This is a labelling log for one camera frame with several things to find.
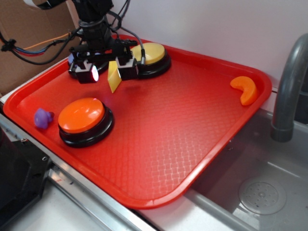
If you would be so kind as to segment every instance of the purple toy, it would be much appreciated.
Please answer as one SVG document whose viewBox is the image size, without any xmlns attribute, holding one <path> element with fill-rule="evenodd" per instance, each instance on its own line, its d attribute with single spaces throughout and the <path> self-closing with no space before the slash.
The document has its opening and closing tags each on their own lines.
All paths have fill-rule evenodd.
<svg viewBox="0 0 308 231">
<path fill-rule="evenodd" d="M 53 112 L 46 112 L 45 110 L 39 108 L 34 115 L 34 124 L 38 128 L 46 129 L 48 124 L 53 121 L 53 117 Z"/>
</svg>

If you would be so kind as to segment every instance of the stainless steel sink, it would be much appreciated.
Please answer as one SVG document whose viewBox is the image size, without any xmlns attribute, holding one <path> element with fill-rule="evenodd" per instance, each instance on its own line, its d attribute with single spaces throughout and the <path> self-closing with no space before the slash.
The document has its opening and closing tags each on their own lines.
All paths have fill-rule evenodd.
<svg viewBox="0 0 308 231">
<path fill-rule="evenodd" d="M 308 230 L 308 128 L 279 143 L 270 121 L 259 110 L 191 189 L 256 230 Z"/>
</svg>

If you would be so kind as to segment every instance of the sink drain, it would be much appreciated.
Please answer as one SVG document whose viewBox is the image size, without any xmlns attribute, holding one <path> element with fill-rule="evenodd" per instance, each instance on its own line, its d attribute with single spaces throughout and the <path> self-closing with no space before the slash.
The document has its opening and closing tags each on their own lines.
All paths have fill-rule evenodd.
<svg viewBox="0 0 308 231">
<path fill-rule="evenodd" d="M 283 187 L 267 177 L 255 177 L 244 181 L 239 189 L 239 197 L 248 210 L 261 215 L 278 212 L 286 202 Z"/>
</svg>

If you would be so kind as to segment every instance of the textured tray surface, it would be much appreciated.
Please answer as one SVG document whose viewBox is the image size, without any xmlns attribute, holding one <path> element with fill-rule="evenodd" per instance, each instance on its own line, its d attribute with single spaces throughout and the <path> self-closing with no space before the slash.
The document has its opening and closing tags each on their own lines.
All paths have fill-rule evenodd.
<svg viewBox="0 0 308 231">
<path fill-rule="evenodd" d="M 166 48 L 172 66 L 165 74 L 122 82 L 114 94 L 107 73 L 96 84 L 80 85 L 63 61 L 12 95 L 4 112 L 122 204 L 164 205 L 185 192 L 271 92 L 270 80 L 258 70 Z M 230 87 L 241 75 L 252 78 L 259 91 L 251 106 L 242 106 L 242 92 Z M 70 148 L 59 137 L 58 115 L 83 97 L 106 104 L 115 127 L 98 144 Z M 46 130 L 34 126 L 40 107 L 55 113 Z"/>
</svg>

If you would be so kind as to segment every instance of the white wall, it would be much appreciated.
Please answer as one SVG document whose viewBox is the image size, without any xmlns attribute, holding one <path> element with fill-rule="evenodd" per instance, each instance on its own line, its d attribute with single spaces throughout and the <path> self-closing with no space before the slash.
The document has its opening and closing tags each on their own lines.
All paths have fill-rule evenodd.
<svg viewBox="0 0 308 231">
<path fill-rule="evenodd" d="M 113 0 L 115 12 L 124 0 Z M 131 0 L 123 26 L 141 38 L 257 68 L 278 87 L 308 0 Z"/>
</svg>

